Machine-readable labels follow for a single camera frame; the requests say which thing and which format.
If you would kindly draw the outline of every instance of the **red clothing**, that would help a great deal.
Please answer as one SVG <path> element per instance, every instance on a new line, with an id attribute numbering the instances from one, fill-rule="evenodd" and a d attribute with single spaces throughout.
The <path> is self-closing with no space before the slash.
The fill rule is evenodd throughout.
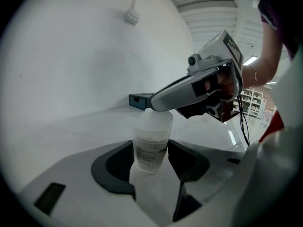
<path id="1" fill-rule="evenodd" d="M 270 133 L 279 131 L 281 129 L 284 128 L 284 124 L 282 122 L 281 116 L 278 113 L 278 111 L 275 112 L 269 127 L 267 128 L 267 130 L 265 131 L 265 133 L 263 134 L 263 136 L 261 137 L 261 139 L 259 140 L 259 142 L 262 142 L 264 140 L 264 138 L 269 135 Z"/>

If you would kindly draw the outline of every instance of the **ceiling light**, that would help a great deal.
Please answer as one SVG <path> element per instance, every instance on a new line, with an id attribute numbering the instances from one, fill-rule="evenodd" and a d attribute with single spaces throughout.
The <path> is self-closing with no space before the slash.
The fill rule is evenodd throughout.
<path id="1" fill-rule="evenodd" d="M 243 66 L 248 66 L 249 64 L 251 64 L 256 59 L 257 59 L 257 56 L 250 57 L 246 62 L 244 62 Z"/>

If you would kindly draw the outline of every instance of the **black cable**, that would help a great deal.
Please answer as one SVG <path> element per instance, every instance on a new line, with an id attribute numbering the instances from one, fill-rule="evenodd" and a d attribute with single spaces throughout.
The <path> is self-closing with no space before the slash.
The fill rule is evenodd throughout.
<path id="1" fill-rule="evenodd" d="M 245 115 L 244 115 L 244 114 L 243 114 L 243 117 L 244 117 L 244 120 L 245 120 L 245 123 L 246 123 L 248 142 L 250 143 L 250 132 L 249 132 L 249 130 L 248 130 L 248 125 L 247 125 L 247 121 L 246 121 L 246 118 L 245 118 Z"/>
<path id="2" fill-rule="evenodd" d="M 245 118 L 245 116 L 244 116 L 244 110 L 243 110 L 243 105 L 242 105 L 242 98 L 241 98 L 240 95 L 237 96 L 237 98 L 238 98 L 239 112 L 240 112 L 240 127 L 241 127 L 241 131 L 242 131 L 242 133 L 243 133 L 244 139 L 245 139 L 247 145 L 249 146 L 249 145 L 250 145 L 249 130 L 248 130 L 248 125 L 247 125 L 246 118 Z M 245 123 L 246 123 L 248 139 L 247 139 L 247 137 L 246 137 L 246 135 L 245 135 L 244 124 L 243 124 L 243 118 L 244 118 Z"/>

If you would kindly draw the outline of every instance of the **person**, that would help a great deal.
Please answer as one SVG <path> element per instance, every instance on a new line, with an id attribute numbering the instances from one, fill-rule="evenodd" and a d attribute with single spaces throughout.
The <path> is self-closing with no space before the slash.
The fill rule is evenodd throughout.
<path id="1" fill-rule="evenodd" d="M 263 44 L 260 57 L 249 66 L 243 66 L 243 88 L 259 87 L 267 84 L 276 74 L 284 45 L 290 60 L 294 57 L 302 32 L 296 14 L 300 0 L 260 0 L 258 9 L 263 24 Z M 232 94 L 233 85 L 230 74 L 218 73 L 218 84 L 222 91 Z M 276 111 L 272 121 L 261 137 L 260 142 L 270 133 L 284 127 Z"/>

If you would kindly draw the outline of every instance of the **blue box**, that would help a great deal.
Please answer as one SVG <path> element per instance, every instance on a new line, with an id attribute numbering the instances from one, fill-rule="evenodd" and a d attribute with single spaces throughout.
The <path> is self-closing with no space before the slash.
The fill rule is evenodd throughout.
<path id="1" fill-rule="evenodd" d="M 135 108 L 145 110 L 149 106 L 147 105 L 148 99 L 153 95 L 153 93 L 138 93 L 129 95 L 129 105 Z"/>

